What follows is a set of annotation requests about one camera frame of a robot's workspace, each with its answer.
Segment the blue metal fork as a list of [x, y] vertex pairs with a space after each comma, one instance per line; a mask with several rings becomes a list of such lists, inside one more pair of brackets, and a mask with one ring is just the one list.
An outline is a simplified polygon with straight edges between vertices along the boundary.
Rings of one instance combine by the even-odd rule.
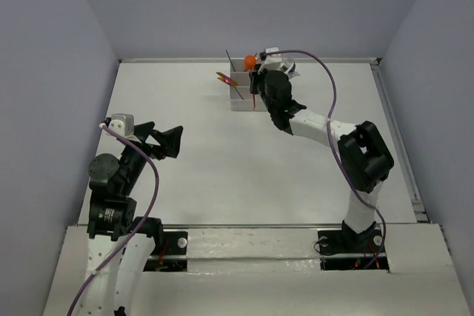
[[294, 64], [293, 67], [291, 68], [291, 71], [289, 71], [289, 73], [293, 73], [293, 72], [298, 72], [296, 70], [296, 64]]

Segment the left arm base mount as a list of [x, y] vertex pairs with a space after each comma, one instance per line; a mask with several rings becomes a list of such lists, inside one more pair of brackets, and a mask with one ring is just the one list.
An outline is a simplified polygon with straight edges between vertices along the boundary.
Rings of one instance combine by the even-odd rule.
[[188, 231], [165, 230], [161, 244], [144, 233], [129, 240], [121, 258], [120, 268], [144, 272], [186, 272]]

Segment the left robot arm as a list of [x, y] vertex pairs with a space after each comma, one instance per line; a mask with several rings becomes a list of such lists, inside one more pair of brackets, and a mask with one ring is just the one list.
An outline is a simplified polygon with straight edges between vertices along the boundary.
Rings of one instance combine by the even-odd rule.
[[[154, 122], [135, 124], [128, 114], [113, 114], [99, 127], [124, 149], [119, 157], [102, 153], [89, 164], [87, 268], [67, 313], [130, 315], [148, 258], [166, 246], [161, 220], [150, 215], [160, 184], [155, 162], [178, 157], [184, 128], [160, 132]], [[154, 175], [153, 194], [137, 216], [131, 192], [146, 165]]]

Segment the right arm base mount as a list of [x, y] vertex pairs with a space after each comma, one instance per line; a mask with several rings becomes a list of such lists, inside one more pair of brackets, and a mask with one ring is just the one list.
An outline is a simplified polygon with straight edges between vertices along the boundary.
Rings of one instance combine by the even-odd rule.
[[320, 257], [321, 269], [326, 272], [389, 271], [385, 247], [381, 246], [382, 235], [382, 231], [376, 228], [362, 242], [349, 245], [343, 242], [340, 229], [323, 229], [317, 232], [313, 248]]

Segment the silver fork teal handle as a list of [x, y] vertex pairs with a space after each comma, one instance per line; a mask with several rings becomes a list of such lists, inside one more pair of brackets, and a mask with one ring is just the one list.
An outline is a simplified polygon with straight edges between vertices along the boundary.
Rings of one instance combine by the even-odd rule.
[[300, 74], [297, 73], [297, 72], [293, 72], [293, 73], [288, 74], [289, 79], [297, 78], [299, 76], [300, 76]]

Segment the gold knife green handle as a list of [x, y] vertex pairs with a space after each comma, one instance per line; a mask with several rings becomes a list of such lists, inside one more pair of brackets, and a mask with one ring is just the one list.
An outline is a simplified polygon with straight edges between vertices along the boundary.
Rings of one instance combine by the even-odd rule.
[[227, 77], [227, 76], [219, 76], [218, 80], [226, 83], [227, 85], [229, 85], [231, 87], [236, 87], [237, 86], [237, 83], [234, 80], [232, 80], [230, 77]]

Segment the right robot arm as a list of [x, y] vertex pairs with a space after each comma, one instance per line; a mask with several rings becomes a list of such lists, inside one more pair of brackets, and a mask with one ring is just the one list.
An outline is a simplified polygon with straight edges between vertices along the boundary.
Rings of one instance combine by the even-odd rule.
[[250, 92], [259, 95], [273, 124], [281, 131], [330, 148], [350, 187], [343, 219], [342, 245], [357, 251], [375, 226], [378, 192], [394, 167], [394, 159], [377, 126], [364, 121], [348, 124], [319, 115], [298, 103], [289, 76], [279, 70], [249, 73]]

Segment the silver fork pink handle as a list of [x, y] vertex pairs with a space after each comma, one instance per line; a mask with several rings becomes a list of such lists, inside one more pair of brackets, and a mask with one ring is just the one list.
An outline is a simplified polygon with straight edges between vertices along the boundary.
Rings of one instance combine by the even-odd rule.
[[281, 70], [283, 72], [294, 72], [296, 68], [296, 64], [293, 58], [287, 58], [286, 61], [282, 64]]

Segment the teal chopstick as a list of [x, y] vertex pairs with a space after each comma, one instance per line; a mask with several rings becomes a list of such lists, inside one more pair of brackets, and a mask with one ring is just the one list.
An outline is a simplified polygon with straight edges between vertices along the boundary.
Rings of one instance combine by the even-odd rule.
[[234, 67], [233, 60], [231, 59], [231, 56], [230, 56], [228, 50], [225, 50], [225, 53], [226, 53], [227, 58], [228, 58], [228, 60], [229, 60], [231, 71], [232, 71], [232, 72], [235, 72], [236, 69], [235, 69], [235, 67]]

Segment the orange spoon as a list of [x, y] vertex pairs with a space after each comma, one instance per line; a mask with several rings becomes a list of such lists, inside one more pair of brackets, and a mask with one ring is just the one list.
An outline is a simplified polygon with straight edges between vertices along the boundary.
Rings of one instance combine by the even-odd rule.
[[[249, 72], [251, 71], [257, 63], [256, 55], [248, 55], [244, 57], [244, 71]], [[256, 97], [252, 94], [253, 100], [253, 111], [256, 111]]]

